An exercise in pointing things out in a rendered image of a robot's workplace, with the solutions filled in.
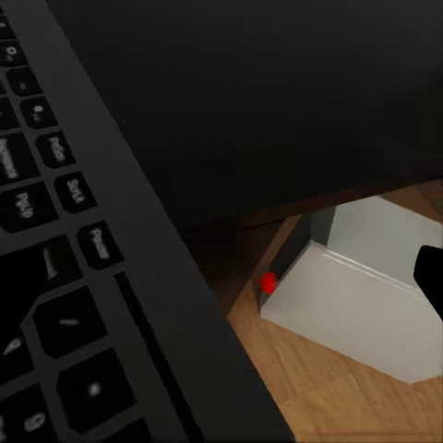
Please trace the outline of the keyboard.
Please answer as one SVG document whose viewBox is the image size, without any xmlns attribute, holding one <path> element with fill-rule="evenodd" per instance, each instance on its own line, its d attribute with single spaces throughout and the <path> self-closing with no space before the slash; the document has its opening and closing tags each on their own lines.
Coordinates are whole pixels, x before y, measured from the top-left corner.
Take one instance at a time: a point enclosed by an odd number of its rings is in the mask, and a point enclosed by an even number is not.
<svg viewBox="0 0 443 443">
<path fill-rule="evenodd" d="M 0 0 L 0 256 L 35 245 L 0 443 L 294 440 L 46 1 Z"/>
</svg>

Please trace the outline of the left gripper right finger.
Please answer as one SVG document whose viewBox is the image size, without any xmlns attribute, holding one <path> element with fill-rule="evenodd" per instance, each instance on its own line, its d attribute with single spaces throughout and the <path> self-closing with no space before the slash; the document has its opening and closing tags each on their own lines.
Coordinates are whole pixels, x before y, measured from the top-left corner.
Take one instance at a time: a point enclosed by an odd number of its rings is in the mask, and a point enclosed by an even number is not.
<svg viewBox="0 0 443 443">
<path fill-rule="evenodd" d="M 443 320 L 443 249 L 423 245 L 415 262 L 413 276 Z"/>
</svg>

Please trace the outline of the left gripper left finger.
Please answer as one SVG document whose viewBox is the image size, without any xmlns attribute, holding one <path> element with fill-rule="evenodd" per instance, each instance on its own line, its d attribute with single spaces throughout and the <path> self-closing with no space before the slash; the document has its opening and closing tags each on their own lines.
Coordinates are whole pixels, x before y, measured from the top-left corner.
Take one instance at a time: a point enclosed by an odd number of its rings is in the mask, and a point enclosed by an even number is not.
<svg viewBox="0 0 443 443">
<path fill-rule="evenodd" d="M 0 256 L 0 356 L 47 280 L 44 254 L 38 245 Z"/>
</svg>

